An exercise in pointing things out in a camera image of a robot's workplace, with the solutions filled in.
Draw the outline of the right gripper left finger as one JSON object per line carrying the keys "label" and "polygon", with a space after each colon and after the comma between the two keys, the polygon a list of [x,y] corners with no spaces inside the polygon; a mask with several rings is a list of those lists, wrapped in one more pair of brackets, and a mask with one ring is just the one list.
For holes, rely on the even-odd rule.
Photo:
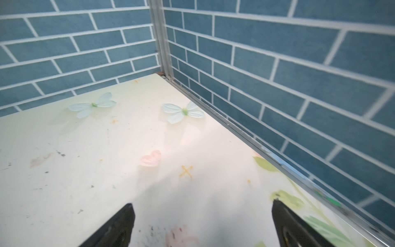
{"label": "right gripper left finger", "polygon": [[134,223],[135,211],[133,205],[128,203],[83,242],[80,247],[128,247]]}

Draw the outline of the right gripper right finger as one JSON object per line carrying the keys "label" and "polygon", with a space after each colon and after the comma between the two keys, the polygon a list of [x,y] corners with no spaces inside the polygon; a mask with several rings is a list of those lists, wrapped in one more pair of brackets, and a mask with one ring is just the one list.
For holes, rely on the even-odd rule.
{"label": "right gripper right finger", "polygon": [[278,199],[273,201],[272,218],[281,247],[334,247]]}

